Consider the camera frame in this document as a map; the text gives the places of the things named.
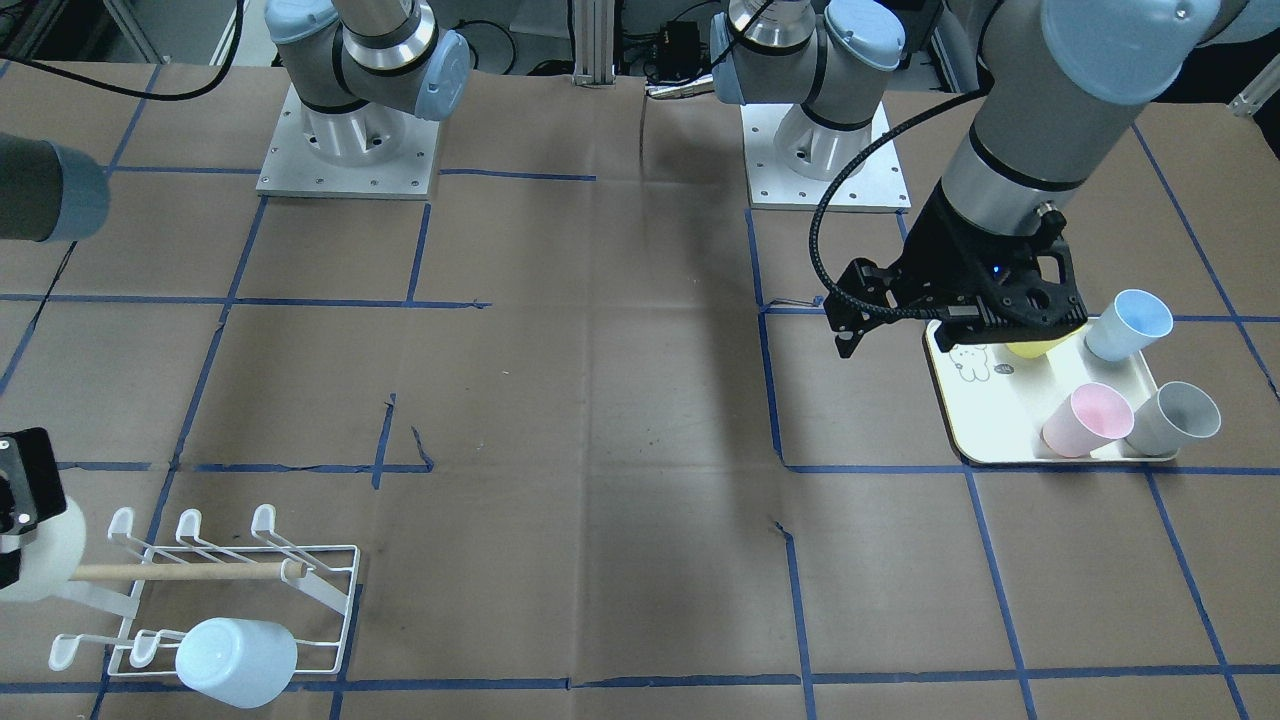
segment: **wooden dowel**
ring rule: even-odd
[[[284,565],[287,578],[301,578],[306,566],[282,562],[180,562],[141,565],[81,565],[73,580],[276,580]]]

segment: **pink cup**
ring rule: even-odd
[[[1064,457],[1080,457],[1133,432],[1133,407],[1111,386],[1085,383],[1050,415],[1041,437]]]

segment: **white cup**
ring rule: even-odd
[[[247,710],[284,692],[298,666],[298,644],[276,623],[210,618],[182,638],[174,665],[188,688]]]
[[[1115,363],[1138,352],[1174,329],[1174,315],[1155,295],[1125,290],[1089,325],[1084,345],[1098,357]]]
[[[1213,437],[1221,427],[1222,414],[1213,398],[1190,383],[1175,380],[1138,409],[1125,442],[1143,455],[1172,455],[1187,443]]]
[[[1111,386],[1084,383],[1050,415],[1041,437],[1062,457],[1080,457],[1130,430],[1133,409],[1129,401]]]

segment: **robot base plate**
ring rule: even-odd
[[[791,105],[744,105],[742,143],[746,150],[746,181],[751,208],[758,210],[804,210],[818,206],[829,182],[806,178],[788,168],[773,146],[773,136]],[[888,132],[884,106],[876,109],[872,136]],[[867,159],[860,173],[845,181],[828,210],[844,213],[893,213],[911,206],[906,179],[890,142]]]
[[[387,163],[362,168],[333,165],[307,146],[302,133],[302,101],[289,87],[271,147],[257,178],[257,193],[283,197],[356,197],[369,200],[428,200],[440,123],[411,118],[407,137]]]
[[[1108,384],[1137,410],[1156,393],[1147,360],[1138,352],[1120,363],[1096,357],[1080,331],[1036,359],[1019,357],[1004,345],[957,345],[942,352],[932,320],[924,331],[924,354],[946,416],[951,441],[980,465],[1096,465],[1162,462],[1117,439],[1084,457],[1062,457],[1039,437],[1044,420],[1073,389],[1087,382]]]

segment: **tray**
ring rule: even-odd
[[[1062,457],[1039,437],[1044,420],[1087,382],[1116,388],[1134,410],[1142,406],[1158,387],[1142,352],[1120,363],[1100,360],[1084,346],[1088,331],[1032,360],[1004,345],[957,345],[942,352],[933,340],[940,325],[932,320],[925,327],[924,351],[951,441],[969,460],[982,465],[1082,465],[1175,457],[1142,455],[1123,439],[1083,457]]]

